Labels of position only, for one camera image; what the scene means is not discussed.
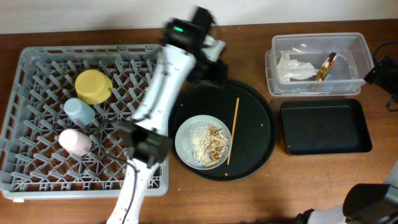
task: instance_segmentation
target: white tissue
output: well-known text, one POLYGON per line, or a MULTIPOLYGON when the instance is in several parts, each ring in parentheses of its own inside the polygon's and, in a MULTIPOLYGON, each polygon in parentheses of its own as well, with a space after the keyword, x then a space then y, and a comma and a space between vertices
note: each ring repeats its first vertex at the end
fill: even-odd
POLYGON ((298 62, 296 59, 291 60, 289 53, 282 53, 276 69, 283 82, 289 82, 291 78, 303 80, 317 75, 318 72, 311 63, 298 62))

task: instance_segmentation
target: white bowl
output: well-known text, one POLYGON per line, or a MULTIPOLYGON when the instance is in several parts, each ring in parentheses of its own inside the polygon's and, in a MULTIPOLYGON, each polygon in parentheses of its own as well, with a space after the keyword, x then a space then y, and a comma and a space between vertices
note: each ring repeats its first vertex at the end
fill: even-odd
POLYGON ((181 160, 186 163, 186 165, 198 170, 209 170, 221 165, 228 158, 232 146, 231 133, 227 126, 219 119, 208 115, 198 115, 184 121, 184 123, 182 123, 181 126, 178 128, 174 142, 175 150, 179 158, 181 158, 181 160), (193 158, 194 150, 191 138, 193 134, 195 134, 197 128, 199 128, 200 126, 208 126, 209 124, 216 129, 223 129, 224 135, 229 139, 229 141, 224 142, 223 144, 225 146, 228 146, 228 149, 221 156, 221 160, 212 166, 205 167, 201 161, 196 161, 193 158))

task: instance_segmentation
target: round tray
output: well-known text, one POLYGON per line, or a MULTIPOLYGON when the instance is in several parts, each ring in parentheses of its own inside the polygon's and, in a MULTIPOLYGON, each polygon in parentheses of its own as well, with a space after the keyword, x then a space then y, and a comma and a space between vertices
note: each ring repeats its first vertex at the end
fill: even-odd
POLYGON ((204 85, 193 87, 178 98, 169 119, 169 137, 174 139, 180 125, 192 116, 214 116, 228 127, 232 125, 239 98, 231 160, 210 170, 196 170, 177 159, 192 172, 218 181, 238 180, 260 169, 271 156, 276 144, 275 118, 268 102, 253 88, 228 81, 224 88, 204 85))

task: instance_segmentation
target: wooden tabletop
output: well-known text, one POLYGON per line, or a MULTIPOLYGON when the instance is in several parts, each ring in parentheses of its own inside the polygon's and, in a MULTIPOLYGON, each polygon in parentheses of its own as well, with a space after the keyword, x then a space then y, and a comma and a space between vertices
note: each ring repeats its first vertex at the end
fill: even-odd
MULTIPOLYGON (((360 32, 372 52, 387 40, 398 39, 398 20, 311 22, 219 27, 227 44, 223 60, 229 78, 261 93, 277 113, 281 101, 268 92, 264 55, 275 35, 360 32)), ((156 44, 158 29, 103 30, 47 34, 0 35, 1 122, 21 50, 31 46, 156 44)), ((389 94, 365 85, 353 98, 362 106, 373 150, 362 154, 288 156, 278 123, 277 145, 255 174, 234 182, 214 182, 190 172, 172 154, 169 191, 147 197, 141 223, 240 223, 292 218, 309 208, 324 210, 343 203, 358 183, 381 183, 398 160, 398 113, 386 110, 389 94)), ((116 199, 34 200, 14 203, 1 196, 1 223, 104 223, 116 199)))

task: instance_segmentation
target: dish rack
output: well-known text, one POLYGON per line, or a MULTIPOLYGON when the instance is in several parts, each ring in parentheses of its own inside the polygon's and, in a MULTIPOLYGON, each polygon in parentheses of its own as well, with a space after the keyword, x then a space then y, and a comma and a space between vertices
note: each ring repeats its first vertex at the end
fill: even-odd
MULTIPOLYGON (((1 130, 0 189, 8 199, 118 197, 126 165, 99 147, 125 159, 127 148, 107 120, 128 119, 139 106, 156 65, 158 45, 29 47, 17 66, 1 130), (94 105, 94 121, 75 124, 63 104, 77 97, 78 74, 97 69, 112 79, 113 94, 94 105), (58 143, 67 128, 93 140, 90 152, 69 154, 58 143)), ((169 186, 169 159, 160 165, 146 194, 162 196, 169 186)))

